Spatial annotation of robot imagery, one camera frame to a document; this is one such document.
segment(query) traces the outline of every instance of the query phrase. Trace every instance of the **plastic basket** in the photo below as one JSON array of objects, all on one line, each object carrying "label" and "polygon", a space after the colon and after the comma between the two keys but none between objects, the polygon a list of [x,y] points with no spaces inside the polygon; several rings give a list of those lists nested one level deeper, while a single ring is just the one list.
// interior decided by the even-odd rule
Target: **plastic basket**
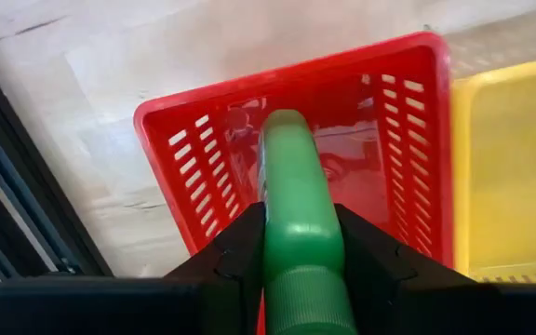
[{"label": "plastic basket", "polygon": [[448,54],[432,33],[142,104],[135,126],[192,254],[259,200],[258,135],[281,108],[306,117],[335,202],[452,265]]},{"label": "plastic basket", "polygon": [[536,61],[456,83],[455,265],[536,282]]}]

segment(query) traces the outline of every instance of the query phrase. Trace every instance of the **wooden floor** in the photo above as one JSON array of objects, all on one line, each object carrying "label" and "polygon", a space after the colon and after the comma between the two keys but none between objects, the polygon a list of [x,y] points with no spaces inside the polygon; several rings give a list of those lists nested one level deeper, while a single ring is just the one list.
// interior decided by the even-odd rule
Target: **wooden floor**
[{"label": "wooden floor", "polygon": [[141,102],[423,29],[455,77],[536,59],[536,0],[0,0],[0,85],[113,271],[155,276],[188,253]]}]

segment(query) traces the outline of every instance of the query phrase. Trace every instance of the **light wood surface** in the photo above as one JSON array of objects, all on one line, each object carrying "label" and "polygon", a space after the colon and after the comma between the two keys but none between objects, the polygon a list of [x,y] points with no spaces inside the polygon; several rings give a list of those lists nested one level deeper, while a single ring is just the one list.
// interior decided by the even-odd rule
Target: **light wood surface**
[{"label": "light wood surface", "polygon": [[141,102],[424,28],[466,63],[502,30],[486,24],[525,32],[531,12],[536,0],[0,0],[0,85],[113,271],[156,276],[188,254],[134,133]]}]

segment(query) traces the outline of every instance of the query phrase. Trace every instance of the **green plastic bottle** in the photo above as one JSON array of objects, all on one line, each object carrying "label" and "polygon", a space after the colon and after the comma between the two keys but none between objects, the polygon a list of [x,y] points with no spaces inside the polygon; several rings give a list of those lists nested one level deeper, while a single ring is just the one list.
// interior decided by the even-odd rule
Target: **green plastic bottle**
[{"label": "green plastic bottle", "polygon": [[260,161],[267,333],[356,334],[342,279],[341,227],[301,114],[270,114],[262,125]]}]

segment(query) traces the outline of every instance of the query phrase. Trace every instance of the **yellow plastic basket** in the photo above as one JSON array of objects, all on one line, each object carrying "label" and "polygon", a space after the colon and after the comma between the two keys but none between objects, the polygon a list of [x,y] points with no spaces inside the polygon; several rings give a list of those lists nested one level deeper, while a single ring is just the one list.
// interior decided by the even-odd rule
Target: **yellow plastic basket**
[{"label": "yellow plastic basket", "polygon": [[456,269],[536,283],[536,61],[453,87]]}]

